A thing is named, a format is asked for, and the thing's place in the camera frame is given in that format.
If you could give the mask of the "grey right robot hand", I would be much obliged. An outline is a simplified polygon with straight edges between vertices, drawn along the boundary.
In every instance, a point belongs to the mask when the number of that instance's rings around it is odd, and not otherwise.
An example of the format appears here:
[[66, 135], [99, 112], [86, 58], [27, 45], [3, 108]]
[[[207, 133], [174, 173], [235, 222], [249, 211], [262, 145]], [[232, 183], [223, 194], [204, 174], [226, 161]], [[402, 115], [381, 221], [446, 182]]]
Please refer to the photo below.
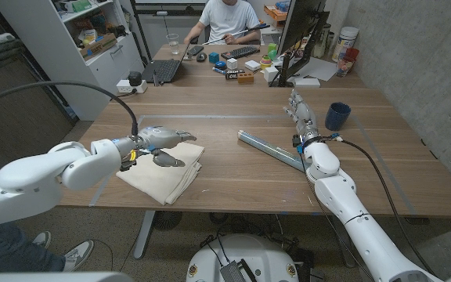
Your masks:
[[301, 143], [306, 143], [308, 140], [311, 142], [312, 139], [320, 137], [316, 125], [316, 114], [296, 89], [291, 91], [288, 101], [289, 107], [284, 107], [283, 110], [295, 122]]

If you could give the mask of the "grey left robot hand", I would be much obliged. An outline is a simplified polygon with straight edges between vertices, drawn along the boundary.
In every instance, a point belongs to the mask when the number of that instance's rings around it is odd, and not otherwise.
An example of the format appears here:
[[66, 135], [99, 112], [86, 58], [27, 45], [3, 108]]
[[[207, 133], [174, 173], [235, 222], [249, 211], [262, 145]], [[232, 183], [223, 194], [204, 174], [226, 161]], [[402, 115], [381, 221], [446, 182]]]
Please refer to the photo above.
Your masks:
[[141, 128], [138, 133], [137, 147], [148, 150], [153, 162], [161, 167], [184, 167], [186, 164], [163, 151], [174, 148], [184, 141], [196, 141], [197, 138], [184, 130], [169, 129], [163, 126]]

